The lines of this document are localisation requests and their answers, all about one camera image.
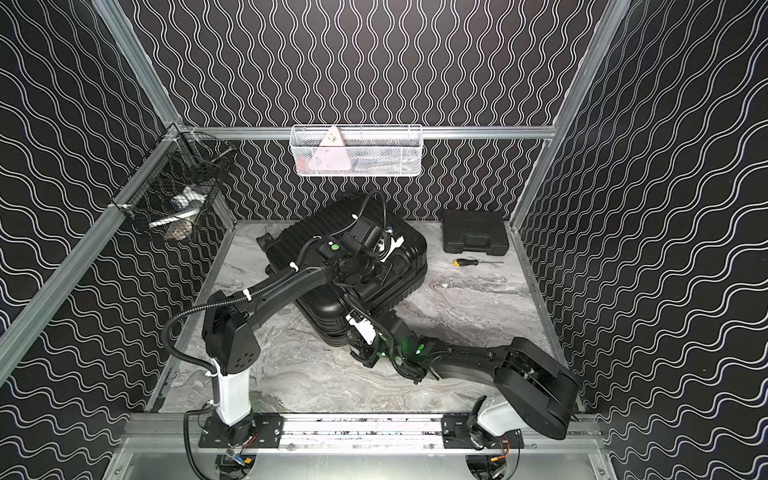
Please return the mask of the black hard-shell suitcase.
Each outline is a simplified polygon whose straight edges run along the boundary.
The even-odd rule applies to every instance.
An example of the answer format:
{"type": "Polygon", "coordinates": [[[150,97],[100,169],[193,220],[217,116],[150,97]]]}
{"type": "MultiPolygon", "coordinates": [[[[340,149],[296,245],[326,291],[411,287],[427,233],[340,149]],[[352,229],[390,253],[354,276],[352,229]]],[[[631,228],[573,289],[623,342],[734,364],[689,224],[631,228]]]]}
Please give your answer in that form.
{"type": "Polygon", "coordinates": [[[379,200],[368,200],[364,193],[356,192],[286,227],[277,236],[267,233],[258,237],[259,247],[269,261],[266,272],[273,274],[289,266],[314,236],[323,240],[310,247],[304,261],[318,260],[331,266],[333,281],[305,293],[296,299],[295,305],[320,338],[332,347],[348,344],[350,324],[346,316],[350,308],[344,299],[346,291],[355,293],[361,306],[377,315],[393,309],[418,289],[428,271],[424,236],[389,208],[383,209],[379,200]],[[359,214],[364,225],[388,227],[394,241],[403,240],[386,261],[381,262],[358,247],[347,247],[353,236],[349,224],[359,214]]]}

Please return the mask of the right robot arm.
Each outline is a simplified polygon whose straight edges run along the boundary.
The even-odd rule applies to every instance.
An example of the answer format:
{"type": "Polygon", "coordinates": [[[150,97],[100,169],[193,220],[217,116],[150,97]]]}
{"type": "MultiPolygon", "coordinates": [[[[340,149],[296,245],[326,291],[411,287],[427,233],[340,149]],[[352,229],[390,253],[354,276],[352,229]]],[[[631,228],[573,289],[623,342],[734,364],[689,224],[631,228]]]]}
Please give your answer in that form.
{"type": "Polygon", "coordinates": [[[415,383],[431,376],[489,385],[538,433],[563,440],[580,381],[567,367],[524,337],[496,347],[473,347],[416,334],[395,311],[376,316],[353,309],[346,317],[352,356],[371,368],[387,360],[415,383]]]}

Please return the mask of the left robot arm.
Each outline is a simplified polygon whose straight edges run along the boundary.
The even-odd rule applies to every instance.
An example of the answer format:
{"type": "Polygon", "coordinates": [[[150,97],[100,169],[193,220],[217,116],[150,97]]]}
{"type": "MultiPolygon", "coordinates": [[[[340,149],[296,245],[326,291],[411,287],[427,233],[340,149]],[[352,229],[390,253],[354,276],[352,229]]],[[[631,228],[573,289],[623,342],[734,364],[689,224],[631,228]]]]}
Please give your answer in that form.
{"type": "Polygon", "coordinates": [[[249,369],[260,347],[255,330],[302,295],[350,276],[372,275],[404,238],[359,215],[340,233],[314,236],[296,259],[266,280],[207,306],[202,339],[213,364],[213,405],[218,420],[233,427],[252,417],[249,369]]]}

